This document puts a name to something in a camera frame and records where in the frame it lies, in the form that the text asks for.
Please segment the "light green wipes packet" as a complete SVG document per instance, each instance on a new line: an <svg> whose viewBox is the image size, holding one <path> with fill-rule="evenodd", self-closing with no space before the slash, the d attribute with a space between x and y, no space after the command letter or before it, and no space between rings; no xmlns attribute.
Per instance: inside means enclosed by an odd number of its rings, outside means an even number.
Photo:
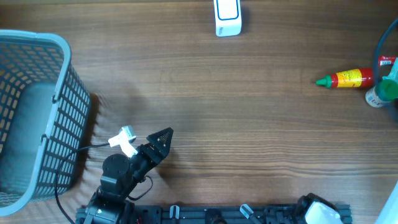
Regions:
<svg viewBox="0 0 398 224"><path fill-rule="evenodd" d="M382 79L383 80L392 80L397 83L398 82L397 69L398 69L397 58L395 58L392 63L392 68L391 68L390 73L387 76L383 77Z"/></svg>

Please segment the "red white stick sachet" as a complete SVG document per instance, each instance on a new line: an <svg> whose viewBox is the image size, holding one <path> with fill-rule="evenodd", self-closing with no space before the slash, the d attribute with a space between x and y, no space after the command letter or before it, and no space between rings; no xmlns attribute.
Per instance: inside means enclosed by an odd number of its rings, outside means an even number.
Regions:
<svg viewBox="0 0 398 224"><path fill-rule="evenodd" d="M393 65L395 61L397 60L397 57L393 56L379 56L378 58L378 66L386 66L386 65Z"/></svg>

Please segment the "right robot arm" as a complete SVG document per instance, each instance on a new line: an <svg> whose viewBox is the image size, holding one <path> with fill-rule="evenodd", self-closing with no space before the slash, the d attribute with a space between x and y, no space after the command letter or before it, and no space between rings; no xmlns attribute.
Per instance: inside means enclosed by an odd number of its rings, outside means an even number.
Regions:
<svg viewBox="0 0 398 224"><path fill-rule="evenodd" d="M294 223L344 224L342 210L313 193L304 195L298 200L292 219ZM397 223L397 184L375 222L375 224L393 223Z"/></svg>

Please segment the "green lid jar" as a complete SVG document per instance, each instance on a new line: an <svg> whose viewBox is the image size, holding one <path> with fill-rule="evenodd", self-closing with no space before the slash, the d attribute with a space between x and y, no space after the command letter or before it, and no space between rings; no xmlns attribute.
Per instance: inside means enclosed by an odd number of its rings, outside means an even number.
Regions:
<svg viewBox="0 0 398 224"><path fill-rule="evenodd" d="M374 107L380 108L397 98L397 83L392 80L383 80L367 91L366 102Z"/></svg>

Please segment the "red yellow sauce bottle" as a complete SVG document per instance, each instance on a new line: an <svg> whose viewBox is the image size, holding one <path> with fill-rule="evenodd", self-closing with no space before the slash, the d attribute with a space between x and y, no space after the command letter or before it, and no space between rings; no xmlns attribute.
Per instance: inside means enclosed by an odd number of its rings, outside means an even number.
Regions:
<svg viewBox="0 0 398 224"><path fill-rule="evenodd" d="M317 86L325 88L367 88L374 85L371 68L356 68L343 72L326 75L315 82Z"/></svg>

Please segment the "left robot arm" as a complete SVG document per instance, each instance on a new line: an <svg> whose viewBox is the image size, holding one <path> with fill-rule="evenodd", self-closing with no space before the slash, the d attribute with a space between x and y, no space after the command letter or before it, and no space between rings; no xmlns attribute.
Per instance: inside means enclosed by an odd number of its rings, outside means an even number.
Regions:
<svg viewBox="0 0 398 224"><path fill-rule="evenodd" d="M172 128L165 128L147 137L148 143L134 147L136 135L131 126L123 126L119 134L108 139L111 147L119 146L120 154L108 156L102 165L100 186L89 203L76 211L77 223L143 223L144 212L131 197L134 188L146 181L147 173L169 154Z"/></svg>

